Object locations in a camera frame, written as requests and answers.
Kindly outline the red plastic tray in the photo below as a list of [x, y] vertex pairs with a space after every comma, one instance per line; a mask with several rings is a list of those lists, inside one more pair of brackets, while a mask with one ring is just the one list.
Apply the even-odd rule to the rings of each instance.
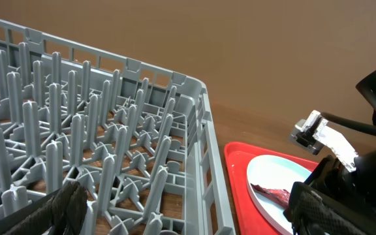
[[275, 155], [302, 165], [311, 173], [320, 163], [287, 155], [242, 142], [231, 142], [225, 147], [225, 159], [234, 197], [234, 204], [242, 234], [281, 234], [256, 209], [246, 187], [248, 163], [259, 155]]

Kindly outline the red ketchup sachet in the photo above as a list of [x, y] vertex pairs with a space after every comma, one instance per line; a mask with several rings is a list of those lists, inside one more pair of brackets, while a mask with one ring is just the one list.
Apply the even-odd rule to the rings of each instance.
[[251, 184], [252, 188], [258, 193], [262, 194], [272, 202], [280, 205], [282, 208], [287, 209], [289, 206], [290, 193], [286, 189], [267, 189], [260, 185]]

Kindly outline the large white plate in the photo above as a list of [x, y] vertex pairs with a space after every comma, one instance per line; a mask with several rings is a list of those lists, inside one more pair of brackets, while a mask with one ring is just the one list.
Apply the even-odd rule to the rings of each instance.
[[291, 192], [294, 182], [303, 182], [310, 174], [311, 171], [302, 165], [275, 155], [256, 156], [247, 165], [246, 187], [249, 196], [263, 218], [281, 234], [292, 235], [292, 225], [283, 215], [284, 208], [266, 198], [253, 186]]

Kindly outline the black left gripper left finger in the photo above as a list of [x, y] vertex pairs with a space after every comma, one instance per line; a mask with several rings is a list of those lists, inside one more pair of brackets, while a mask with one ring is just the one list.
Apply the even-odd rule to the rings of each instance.
[[79, 234], [86, 211], [86, 189], [77, 181], [68, 182], [41, 208], [10, 228], [7, 234]]

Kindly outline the grey dishwasher rack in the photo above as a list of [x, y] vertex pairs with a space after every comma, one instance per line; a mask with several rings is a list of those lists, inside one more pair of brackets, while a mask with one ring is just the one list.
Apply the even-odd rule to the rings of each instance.
[[79, 234], [233, 234], [206, 86], [0, 20], [0, 234], [68, 182]]

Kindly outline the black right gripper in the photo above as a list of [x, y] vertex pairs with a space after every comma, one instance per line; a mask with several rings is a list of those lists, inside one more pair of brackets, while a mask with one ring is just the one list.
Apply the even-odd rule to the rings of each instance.
[[376, 150], [356, 157], [355, 166], [349, 172], [328, 155], [304, 183], [376, 223]]

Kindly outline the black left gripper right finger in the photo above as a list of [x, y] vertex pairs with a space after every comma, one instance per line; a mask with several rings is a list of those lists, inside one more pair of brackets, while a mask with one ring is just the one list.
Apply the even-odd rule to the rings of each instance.
[[310, 186], [295, 182], [284, 211], [293, 234], [376, 235], [376, 223]]

